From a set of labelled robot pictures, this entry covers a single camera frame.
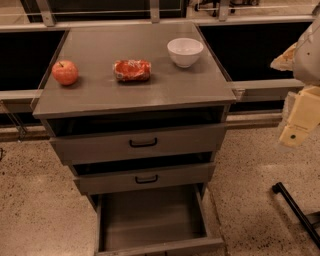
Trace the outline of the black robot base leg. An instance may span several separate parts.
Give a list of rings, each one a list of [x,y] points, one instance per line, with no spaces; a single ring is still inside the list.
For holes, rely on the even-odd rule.
[[[278,182],[273,185],[272,191],[274,194],[280,193],[283,196],[288,206],[291,208],[295,216],[300,221],[301,225],[308,233],[309,237],[320,249],[320,234],[318,232],[318,229],[320,228],[320,211],[310,214],[304,214],[282,182]]]

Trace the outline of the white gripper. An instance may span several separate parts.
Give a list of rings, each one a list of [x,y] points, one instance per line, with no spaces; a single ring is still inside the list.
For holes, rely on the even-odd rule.
[[[296,43],[275,58],[270,67],[279,71],[292,71]],[[300,146],[320,123],[320,88],[307,86],[298,93],[289,92],[283,108],[284,129],[279,143],[286,147]]]

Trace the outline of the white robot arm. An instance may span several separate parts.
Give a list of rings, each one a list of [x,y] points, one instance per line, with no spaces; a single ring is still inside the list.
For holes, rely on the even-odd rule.
[[[280,145],[296,148],[320,124],[320,16],[270,67],[292,71],[294,78],[305,85],[298,93],[287,95],[278,139]]]

